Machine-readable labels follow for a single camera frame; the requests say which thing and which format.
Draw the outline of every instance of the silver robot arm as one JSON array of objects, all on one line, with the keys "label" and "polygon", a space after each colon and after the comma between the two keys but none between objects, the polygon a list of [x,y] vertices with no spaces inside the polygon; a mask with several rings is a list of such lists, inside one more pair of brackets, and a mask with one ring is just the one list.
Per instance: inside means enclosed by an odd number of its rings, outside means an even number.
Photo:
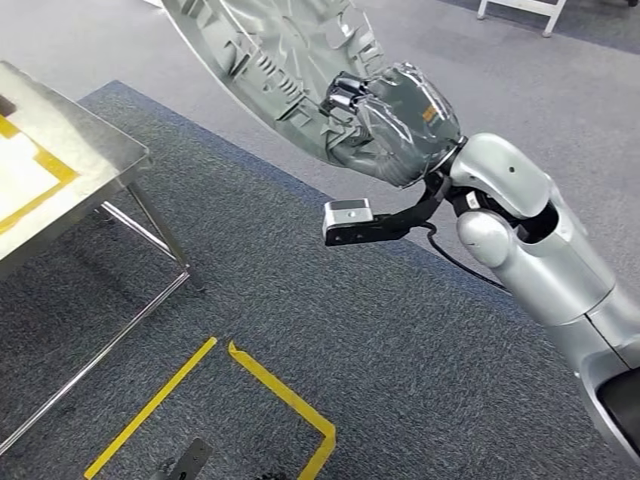
[{"label": "silver robot arm", "polygon": [[366,201],[329,203],[328,245],[400,238],[451,202],[460,241],[543,325],[578,379],[595,426],[640,466],[640,307],[549,175],[496,135],[462,137],[448,103],[408,64],[373,80],[339,76],[324,108],[356,114],[384,147],[363,164],[358,155],[368,142],[352,142],[350,156],[337,155],[344,166],[426,184],[420,202],[395,215],[374,215]]},{"label": "silver robot arm", "polygon": [[[589,414],[612,447],[640,466],[640,307],[587,240],[548,175],[502,138],[471,137],[453,162],[469,187],[460,241],[545,327],[579,380]],[[522,220],[482,208],[488,194]]]}]

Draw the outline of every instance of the gray carpet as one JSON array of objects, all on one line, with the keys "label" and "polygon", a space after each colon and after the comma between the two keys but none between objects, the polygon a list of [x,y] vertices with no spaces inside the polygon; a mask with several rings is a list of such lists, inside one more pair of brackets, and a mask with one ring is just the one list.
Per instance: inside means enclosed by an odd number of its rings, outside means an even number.
[{"label": "gray carpet", "polygon": [[[230,360],[230,339],[336,425],[321,479],[640,478],[509,297],[407,241],[327,249],[325,195],[123,84],[83,103],[151,148],[140,183],[208,289],[172,296],[0,458],[0,478],[81,478],[211,335],[97,478],[146,480],[195,436],[214,450],[202,480],[295,478],[319,435]],[[132,235],[87,218],[0,284],[2,436],[168,278]]]},{"label": "gray carpet", "polygon": [[[480,6],[478,0],[442,1],[473,11],[478,11]],[[487,7],[487,16],[540,31],[549,22],[549,17],[491,3]],[[567,0],[553,33],[638,54],[640,53],[640,9],[629,8],[626,0]]]}]

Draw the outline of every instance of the yellow floor marking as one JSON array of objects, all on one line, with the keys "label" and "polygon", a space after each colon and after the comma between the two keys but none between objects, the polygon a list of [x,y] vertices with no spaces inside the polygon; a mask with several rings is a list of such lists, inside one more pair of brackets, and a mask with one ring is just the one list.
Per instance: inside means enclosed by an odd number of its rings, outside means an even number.
[{"label": "yellow floor marking", "polygon": [[144,408],[140,410],[140,412],[136,415],[131,423],[125,427],[124,430],[120,432],[119,435],[115,437],[115,440],[111,442],[111,445],[106,447],[100,456],[96,459],[91,466],[87,469],[85,472],[85,478],[87,480],[91,480],[94,476],[96,476],[98,472],[100,471],[102,467],[103,467],[106,462],[108,462],[111,457],[115,454],[120,447],[122,446],[123,443],[126,442],[128,438],[131,437],[136,429],[140,427],[142,422],[146,420],[147,417],[152,414],[155,407],[160,405],[162,400],[165,400],[167,395],[171,393],[171,391],[176,388],[180,382],[181,382],[184,377],[186,376],[189,372],[190,372],[193,367],[195,367],[198,362],[202,359],[205,355],[207,354],[209,350],[214,348],[214,346],[217,342],[217,339],[211,337],[204,345],[200,347],[197,352],[194,353],[193,356],[186,361],[184,365],[182,366],[180,370],[177,371],[175,375],[171,377],[166,385],[161,388],[160,391],[155,394],[155,397],[151,399],[150,402],[147,403]]},{"label": "yellow floor marking", "polygon": [[[13,123],[8,121],[8,119],[0,115],[0,136],[7,139],[11,139],[20,133],[21,133],[20,129],[18,129]],[[42,148],[39,144],[33,141],[32,139],[29,137],[27,138],[29,138],[29,140],[31,141],[31,143],[32,143],[37,149],[37,153],[35,154],[35,157],[34,157],[34,160],[40,164],[40,166],[42,166],[42,168],[48,171],[49,173],[57,179],[58,183],[52,188],[50,188],[49,190],[47,190],[46,192],[43,192],[42,194],[34,198],[33,200],[18,209],[16,212],[12,213],[11,215],[9,215],[7,218],[0,219],[0,233],[4,233],[13,227],[22,217],[26,215],[29,212],[35,210],[42,202],[53,197],[56,193],[59,192],[60,190],[64,188],[66,185],[69,185],[69,183],[78,177],[78,174],[73,171],[72,169],[53,156],[52,154]]]},{"label": "yellow floor marking", "polygon": [[298,475],[298,480],[313,480],[325,465],[329,455],[336,446],[336,427],[320,415],[313,407],[305,402],[291,388],[278,380],[267,371],[260,363],[254,360],[251,355],[235,348],[233,342],[229,343],[229,354],[234,360],[248,370],[253,376],[257,378],[281,400],[291,406],[298,415],[304,418],[320,433],[325,435],[322,443],[313,454],[306,466]]}]

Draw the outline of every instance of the table top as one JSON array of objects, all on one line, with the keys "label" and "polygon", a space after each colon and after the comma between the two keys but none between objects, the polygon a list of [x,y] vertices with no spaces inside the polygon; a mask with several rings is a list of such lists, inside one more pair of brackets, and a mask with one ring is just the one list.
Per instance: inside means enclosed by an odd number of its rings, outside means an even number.
[{"label": "table top", "polygon": [[0,278],[150,167],[149,150],[0,62]]}]

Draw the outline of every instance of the metal table leg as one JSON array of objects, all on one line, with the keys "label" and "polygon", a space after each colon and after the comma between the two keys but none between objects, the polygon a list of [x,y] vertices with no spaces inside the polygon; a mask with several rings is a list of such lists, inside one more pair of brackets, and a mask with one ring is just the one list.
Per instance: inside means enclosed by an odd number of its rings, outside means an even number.
[{"label": "metal table leg", "polygon": [[171,282],[165,290],[162,291],[157,297],[154,298],[150,303],[142,309],[137,315],[131,319],[125,328],[123,328],[119,333],[111,339],[111,341],[100,349],[91,360],[81,368],[75,375],[72,377],[68,382],[65,383],[60,390],[51,396],[48,400],[47,400],[42,406],[35,411],[35,413],[30,416],[28,420],[18,427],[16,431],[10,435],[8,438],[4,440],[2,443],[0,443],[0,456],[3,455],[7,450],[10,449],[11,446],[17,442],[23,435],[26,433],[29,429],[35,424],[38,420],[41,419],[42,416],[50,411],[51,408],[55,406],[63,396],[66,395],[69,390],[73,388],[78,382],[88,374],[90,371],[95,368],[98,363],[106,357],[109,352],[112,350],[121,340],[125,338],[130,331],[134,329],[136,325],[139,324],[145,317],[149,316],[150,313],[158,308],[158,306],[166,300],[169,295],[172,294],[180,285],[186,282],[189,279],[191,279],[193,285],[198,290],[204,290],[205,287],[202,281],[195,276],[193,268],[189,264],[186,259],[186,256],[185,256],[185,254],[180,247],[177,241],[173,236],[171,230],[169,230],[169,228],[162,220],[158,210],[156,210],[155,207],[154,207],[153,204],[151,203],[149,197],[147,197],[146,193],[144,193],[142,189],[140,189],[135,183],[131,184],[128,189],[129,192],[131,192],[131,194],[136,200],[136,202],[137,202],[137,204],[140,205],[140,207],[144,212],[144,214],[146,215],[147,218],[149,218],[149,220],[153,225],[153,227],[166,243],[163,243],[162,240],[154,236],[151,232],[146,230],[141,225],[129,218],[128,216],[121,212],[120,210],[114,207],[113,205],[111,205],[109,202],[105,202],[104,204],[100,206],[98,209],[98,213],[103,219],[118,220],[125,224],[125,226],[138,233],[145,240],[147,240],[148,242],[151,243],[155,248],[158,248],[158,250],[167,255],[171,260],[177,262],[183,268],[183,273]]},{"label": "metal table leg", "polygon": [[153,228],[155,228],[158,234],[160,234],[161,237],[162,237],[162,239],[165,240],[167,246],[169,247],[174,256],[176,257],[176,260],[182,266],[184,271],[189,273],[193,286],[200,291],[204,290],[205,284],[202,283],[200,277],[193,271],[193,267],[189,264],[189,261],[186,259],[184,252],[182,251],[182,248],[180,248],[171,231],[169,230],[169,227],[162,220],[158,210],[151,203],[149,197],[147,197],[144,191],[135,182],[130,184],[128,189],[129,193],[131,193],[131,196],[133,196],[136,202],[140,205],[142,211],[146,215],[146,218],[153,225]]}]

